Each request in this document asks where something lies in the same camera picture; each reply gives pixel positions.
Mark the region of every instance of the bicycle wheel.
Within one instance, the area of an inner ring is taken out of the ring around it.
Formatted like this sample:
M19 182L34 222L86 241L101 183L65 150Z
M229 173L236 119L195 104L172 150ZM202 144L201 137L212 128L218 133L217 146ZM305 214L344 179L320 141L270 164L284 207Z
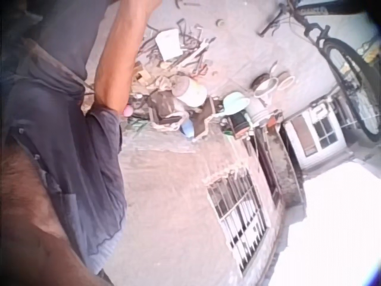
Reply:
M346 101L365 135L373 142L381 138L380 85L378 72L370 67L349 45L328 38L323 45L341 82Z

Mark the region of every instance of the bicycle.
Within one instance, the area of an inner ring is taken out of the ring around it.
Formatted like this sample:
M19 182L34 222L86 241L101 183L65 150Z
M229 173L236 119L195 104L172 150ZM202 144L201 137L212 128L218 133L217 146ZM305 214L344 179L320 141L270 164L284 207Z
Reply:
M304 36L328 62L339 87L344 93L346 103L360 128L371 141L378 142L381 138L380 74L370 67L347 43L330 38L328 35L330 26L326 25L325 28L322 28L319 24L310 23L306 19L307 16L312 15L357 14L361 12L361 9L338 1L300 6L294 3L295 1L287 0L287 4L279 4L280 11L277 16L258 35L264 37L270 29L274 29L272 34L274 35L274 32L280 27L281 21L284 20L282 16L289 15L290 25L291 17L293 17L298 24L305 28ZM316 40L310 36L313 30L320 31ZM332 58L337 52L344 58L344 63L340 67L334 64Z

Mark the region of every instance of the skin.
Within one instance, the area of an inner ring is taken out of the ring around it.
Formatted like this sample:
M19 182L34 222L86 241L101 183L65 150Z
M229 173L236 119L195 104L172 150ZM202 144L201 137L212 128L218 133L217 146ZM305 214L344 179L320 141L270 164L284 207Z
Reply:
M96 72L95 104L119 114L126 108L138 48L160 3L121 0ZM107 285L71 249L32 161L18 145L2 150L2 276L12 285Z

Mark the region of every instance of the man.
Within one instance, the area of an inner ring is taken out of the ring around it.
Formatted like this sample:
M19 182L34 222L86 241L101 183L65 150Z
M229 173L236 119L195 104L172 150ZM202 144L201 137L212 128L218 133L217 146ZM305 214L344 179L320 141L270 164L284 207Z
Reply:
M22 285L103 285L126 220L118 115L160 0L121 0L84 116L84 87L43 58L20 61L5 108L2 276ZM58 0L34 41L82 80L110 0Z

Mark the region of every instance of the bicycle tire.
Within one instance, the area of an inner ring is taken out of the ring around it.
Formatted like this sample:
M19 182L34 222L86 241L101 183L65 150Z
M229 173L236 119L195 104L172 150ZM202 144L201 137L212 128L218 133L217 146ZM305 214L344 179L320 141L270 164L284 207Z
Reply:
M381 86L381 77L378 74L378 72L371 68L351 46L349 46L347 43L339 40L339 39L334 39L334 38L328 38L324 41L323 44L323 51L326 53L328 58L330 59L330 52L332 49L336 49L337 51L345 54L348 56L360 69L362 72L364 79L368 81L369 87L371 88L371 91L374 94L373 100L375 102L380 102L380 86ZM333 73L336 76L336 79L338 81L342 81L342 75L337 69L337 67L333 66L332 67ZM361 118L361 115L357 112L353 102L350 100L348 97L348 94L344 91L345 97L346 97L346 102L356 118L360 128L362 131L365 133L366 137L368 137L369 140L372 142L378 142L380 141L380 125L379 125L379 131L377 134L371 133L368 128L366 127L366 124L364 120Z

